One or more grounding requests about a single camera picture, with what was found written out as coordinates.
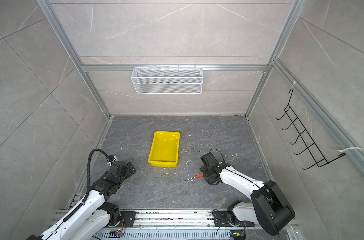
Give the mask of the orange handled screwdriver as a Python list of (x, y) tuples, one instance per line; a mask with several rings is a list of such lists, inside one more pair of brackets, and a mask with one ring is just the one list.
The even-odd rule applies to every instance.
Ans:
[(202, 178), (202, 177), (204, 177), (204, 174), (203, 174), (203, 173), (201, 173), (201, 174), (199, 174), (199, 175), (197, 175), (197, 176), (194, 176), (194, 177), (192, 177), (192, 178), (186, 179), (186, 181), (190, 181), (190, 180), (198, 179), (198, 178)]

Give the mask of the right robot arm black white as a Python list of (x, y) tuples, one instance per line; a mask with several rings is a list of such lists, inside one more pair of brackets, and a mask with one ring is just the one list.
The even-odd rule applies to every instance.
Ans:
[(260, 225), (269, 235), (277, 236), (295, 218), (294, 209), (274, 181), (263, 182), (244, 175), (226, 161), (218, 161), (211, 152), (203, 155), (201, 160), (204, 165), (200, 170), (209, 185), (229, 185), (252, 202), (251, 207), (242, 201), (230, 205), (223, 226), (253, 223)]

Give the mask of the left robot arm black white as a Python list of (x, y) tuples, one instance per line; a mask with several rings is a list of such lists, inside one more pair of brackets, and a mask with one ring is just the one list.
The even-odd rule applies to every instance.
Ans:
[(52, 227), (29, 240), (88, 240), (105, 226), (123, 225), (119, 206), (107, 200), (136, 173), (131, 162), (114, 160), (100, 179), (90, 186), (86, 195)]

